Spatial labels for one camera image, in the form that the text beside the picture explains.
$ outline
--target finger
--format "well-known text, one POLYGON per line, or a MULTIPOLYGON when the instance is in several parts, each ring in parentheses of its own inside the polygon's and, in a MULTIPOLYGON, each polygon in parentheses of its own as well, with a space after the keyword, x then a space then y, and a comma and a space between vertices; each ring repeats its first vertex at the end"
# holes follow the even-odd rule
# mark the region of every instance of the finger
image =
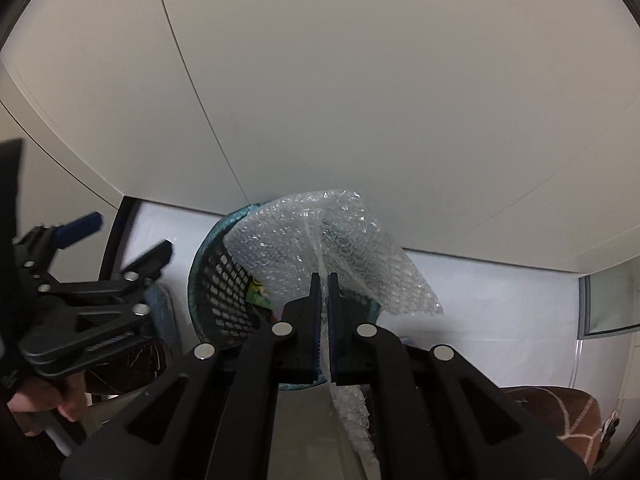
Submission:
POLYGON ((84 382, 84 372, 69 375, 65 378, 65 393, 62 403, 58 406, 60 415, 67 420, 75 422, 83 416, 87 410, 86 383, 84 382))
POLYGON ((7 403, 12 413, 46 412, 62 402, 62 394, 47 381, 29 377, 7 403))
POLYGON ((26 436, 36 436, 42 433, 42 428, 35 423, 28 413, 14 413, 14 418, 26 436))

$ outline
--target silver screw head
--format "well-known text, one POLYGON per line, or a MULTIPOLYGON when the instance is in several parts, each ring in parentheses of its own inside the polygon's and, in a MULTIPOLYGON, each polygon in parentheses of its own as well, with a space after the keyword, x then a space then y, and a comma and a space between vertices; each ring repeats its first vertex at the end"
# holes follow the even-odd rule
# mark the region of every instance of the silver screw head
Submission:
POLYGON ((378 329, 371 323, 363 323, 358 325, 356 332, 362 337, 373 337, 378 333, 378 329))
POLYGON ((447 345, 438 345, 433 349, 433 355, 440 361, 451 361, 456 353, 447 345))
POLYGON ((131 309, 136 316, 148 316, 151 312, 151 308, 144 303, 135 304, 131 309))
POLYGON ((216 353, 215 346, 210 345, 209 343, 199 344, 198 346, 196 346, 196 348, 193 349, 193 355, 195 355, 198 359, 202 359, 202 360, 213 357, 213 354, 215 353, 216 353))
POLYGON ((271 331, 275 335, 289 335, 291 332, 293 332, 293 327, 291 326, 291 323, 287 323, 286 321, 281 321, 273 325, 271 327, 271 331))

